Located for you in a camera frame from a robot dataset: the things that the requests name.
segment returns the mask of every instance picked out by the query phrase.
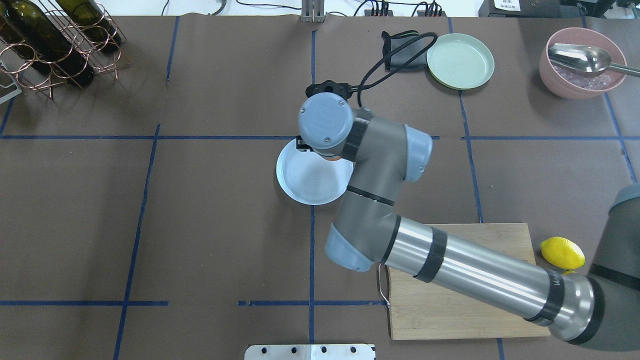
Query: metal ladle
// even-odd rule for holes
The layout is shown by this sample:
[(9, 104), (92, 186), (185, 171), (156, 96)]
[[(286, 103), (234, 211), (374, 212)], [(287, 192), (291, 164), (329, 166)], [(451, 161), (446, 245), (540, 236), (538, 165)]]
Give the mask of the metal ladle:
[(552, 63), (570, 69), (600, 75), (609, 69), (640, 78), (640, 69), (611, 62), (611, 54), (597, 46), (554, 44), (548, 50)]

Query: brown table surface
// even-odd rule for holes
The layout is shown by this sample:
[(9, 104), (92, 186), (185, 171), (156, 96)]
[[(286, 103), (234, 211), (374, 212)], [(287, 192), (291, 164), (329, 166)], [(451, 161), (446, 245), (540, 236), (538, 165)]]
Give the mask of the brown table surface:
[[(116, 21), (132, 62), (119, 83), (0, 106), (0, 359), (242, 359), (248, 345), (310, 342), (375, 344), (378, 359), (640, 357), (555, 338), (392, 341), (375, 271), (324, 254), (338, 204), (298, 204), (275, 180), (308, 84), (358, 83), (383, 30), (466, 33), (495, 57), (484, 86), (460, 95), (418, 72), (363, 94), (379, 116), (438, 136), (398, 212), (525, 222), (535, 249), (565, 236), (589, 266), (640, 171), (640, 83), (588, 101), (546, 90), (540, 51), (581, 19)], [(640, 59), (640, 22), (586, 24)]]

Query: black pouch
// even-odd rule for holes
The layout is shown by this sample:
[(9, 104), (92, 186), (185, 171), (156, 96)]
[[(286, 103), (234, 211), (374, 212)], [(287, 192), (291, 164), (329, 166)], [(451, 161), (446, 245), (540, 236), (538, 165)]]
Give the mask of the black pouch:
[[(394, 49), (403, 45), (405, 42), (411, 40), (418, 36), (419, 33), (415, 30), (407, 30), (402, 33), (398, 33), (395, 35), (389, 35), (386, 31), (382, 32), (382, 39), (384, 40), (384, 45), (382, 47), (382, 56), (385, 57), (388, 53), (392, 52)], [(405, 47), (400, 50), (397, 54), (391, 56), (385, 61), (385, 70), (386, 71), (394, 71), (400, 68), (402, 64), (407, 62), (410, 58), (413, 58), (417, 53), (424, 49), (424, 42), (419, 40), (411, 45)], [(426, 53), (418, 56), (415, 60), (411, 61), (410, 64), (398, 70), (398, 72), (414, 72), (420, 71), (427, 67), (427, 56)]]

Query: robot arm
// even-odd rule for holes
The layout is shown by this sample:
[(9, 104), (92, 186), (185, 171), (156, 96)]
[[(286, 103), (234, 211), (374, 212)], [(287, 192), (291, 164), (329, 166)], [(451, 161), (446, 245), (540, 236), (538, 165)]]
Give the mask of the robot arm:
[(356, 163), (325, 248), (334, 262), (361, 272), (384, 263), (547, 326), (574, 345), (640, 349), (638, 184), (620, 193), (589, 275), (561, 275), (394, 213), (402, 181), (425, 169), (429, 135), (352, 110), (333, 93), (307, 99), (298, 123), (318, 154)]

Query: dark green bottle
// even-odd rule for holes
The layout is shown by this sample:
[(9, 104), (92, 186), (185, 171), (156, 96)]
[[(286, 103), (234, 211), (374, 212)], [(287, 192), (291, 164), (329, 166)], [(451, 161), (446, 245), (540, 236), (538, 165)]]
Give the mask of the dark green bottle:
[(83, 29), (84, 35), (90, 41), (101, 44), (107, 40), (107, 31), (111, 34), (113, 37), (112, 41), (100, 50), (103, 53), (112, 53), (118, 49), (113, 42), (118, 45), (122, 44), (120, 35), (116, 33), (111, 23), (104, 18), (102, 10), (93, 0), (56, 0), (56, 2), (76, 24), (80, 26), (91, 26), (90, 28)]
[[(27, 0), (0, 0), (7, 23), (33, 47), (43, 61), (56, 62), (71, 79), (67, 83), (87, 87), (95, 75), (86, 59), (47, 18), (42, 10)], [(54, 72), (66, 76), (54, 67)]]
[[(0, 4), (0, 40), (2, 40), (5, 44), (18, 44), (24, 41), (20, 34), (16, 33), (14, 29), (6, 23), (4, 17), (2, 17), (3, 6)], [(31, 61), (33, 60), (33, 50), (28, 46), (14, 46), (11, 48), (20, 59)], [(38, 60), (35, 60), (31, 67), (33, 67), (37, 72), (41, 73), (44, 76), (49, 76), (51, 74), (51, 66), (49, 64), (41, 63)]]

